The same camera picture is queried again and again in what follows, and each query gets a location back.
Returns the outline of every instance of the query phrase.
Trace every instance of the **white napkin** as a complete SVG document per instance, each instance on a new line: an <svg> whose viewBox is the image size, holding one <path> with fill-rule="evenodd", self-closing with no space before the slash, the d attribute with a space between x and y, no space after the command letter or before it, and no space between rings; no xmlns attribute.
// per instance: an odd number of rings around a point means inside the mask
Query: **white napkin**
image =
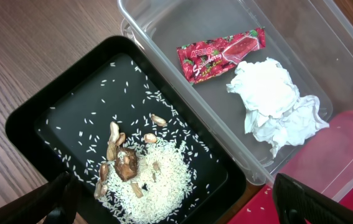
<svg viewBox="0 0 353 224"><path fill-rule="evenodd" d="M284 145L304 144L305 139L329 127L318 116L319 98L299 97L298 87L276 60L241 62L235 73L227 91L238 93L247 109L245 133L270 143L273 158Z"/></svg>

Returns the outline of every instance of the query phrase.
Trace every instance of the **snack bar package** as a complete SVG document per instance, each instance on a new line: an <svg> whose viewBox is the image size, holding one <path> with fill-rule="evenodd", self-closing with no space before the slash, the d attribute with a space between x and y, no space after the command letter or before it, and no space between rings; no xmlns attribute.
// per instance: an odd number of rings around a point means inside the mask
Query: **snack bar package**
<svg viewBox="0 0 353 224"><path fill-rule="evenodd" d="M265 30L256 28L241 34L183 45L177 48L177 54L185 78L196 84L236 67L249 52L265 46Z"/></svg>

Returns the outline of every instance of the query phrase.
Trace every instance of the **black rectangular tray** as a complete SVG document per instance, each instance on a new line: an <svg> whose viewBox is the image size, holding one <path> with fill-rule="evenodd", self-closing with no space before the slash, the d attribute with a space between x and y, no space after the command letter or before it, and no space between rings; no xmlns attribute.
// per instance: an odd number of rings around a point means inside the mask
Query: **black rectangular tray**
<svg viewBox="0 0 353 224"><path fill-rule="evenodd" d="M147 91L161 92L164 100L147 98L153 95ZM170 105L178 114L171 112ZM94 186L87 181L96 182L98 163L103 160L102 156L105 157L110 135L109 123L122 121L118 124L127 137L137 128L142 135L153 133L150 113L167 121L172 119L168 124L170 133L164 139L176 139L180 144L185 139L182 131L190 131L187 146L193 146L193 152L198 152L197 157L184 154L186 162L189 157L193 159L189 169L197 171L197 179L192 179L197 188L183 200L181 212L173 219L178 223L215 222L243 194L245 176L208 132L199 116L184 103L137 46L125 37L104 40L15 110L7 120L6 134L48 181L63 171L83 179L78 212L88 223L118 223L110 211L93 198ZM149 126L144 125L143 116L149 120ZM187 126L182 128L179 122ZM91 144L97 145L96 153L87 152ZM86 170L87 159L94 161L90 170ZM200 198L197 206L190 208L196 198Z"/></svg>

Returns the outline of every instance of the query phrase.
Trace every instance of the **paper towel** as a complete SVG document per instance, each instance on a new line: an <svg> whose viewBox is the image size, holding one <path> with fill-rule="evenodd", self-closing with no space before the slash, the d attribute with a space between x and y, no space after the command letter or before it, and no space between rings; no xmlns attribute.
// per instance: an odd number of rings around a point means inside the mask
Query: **paper towel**
<svg viewBox="0 0 353 224"><path fill-rule="evenodd" d="M276 60L241 62L235 73L227 91L238 93L247 109L245 133L270 143L273 158L284 145L304 144L305 139L329 127L318 115L319 98L299 97L298 87Z"/></svg>

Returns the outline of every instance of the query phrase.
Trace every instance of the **red wrapper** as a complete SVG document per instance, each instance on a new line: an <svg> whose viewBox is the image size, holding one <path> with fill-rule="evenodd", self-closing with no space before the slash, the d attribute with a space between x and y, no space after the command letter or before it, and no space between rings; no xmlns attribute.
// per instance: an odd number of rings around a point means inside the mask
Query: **red wrapper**
<svg viewBox="0 0 353 224"><path fill-rule="evenodd" d="M241 34L187 44L177 48L184 76L199 83L236 67L251 51L266 47L265 31L256 28Z"/></svg>

